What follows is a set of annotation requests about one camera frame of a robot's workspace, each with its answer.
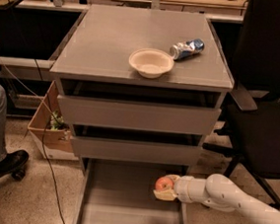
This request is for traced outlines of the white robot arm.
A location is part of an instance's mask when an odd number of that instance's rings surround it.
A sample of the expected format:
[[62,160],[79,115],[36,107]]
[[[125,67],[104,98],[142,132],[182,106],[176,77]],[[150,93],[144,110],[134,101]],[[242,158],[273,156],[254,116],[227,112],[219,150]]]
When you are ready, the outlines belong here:
[[165,175],[155,182],[156,199],[197,202],[221,211],[237,210],[255,224],[280,224],[280,211],[251,197],[229,178],[213,174],[207,179]]

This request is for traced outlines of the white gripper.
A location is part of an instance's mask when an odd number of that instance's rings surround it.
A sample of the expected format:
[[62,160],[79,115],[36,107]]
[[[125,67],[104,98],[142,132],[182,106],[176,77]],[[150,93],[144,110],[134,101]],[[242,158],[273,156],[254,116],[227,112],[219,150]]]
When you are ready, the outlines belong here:
[[168,177],[175,182],[175,190],[153,190],[153,194],[158,200],[174,201],[176,198],[181,202],[190,203],[192,200],[189,197],[189,184],[192,177],[179,175],[168,175]]

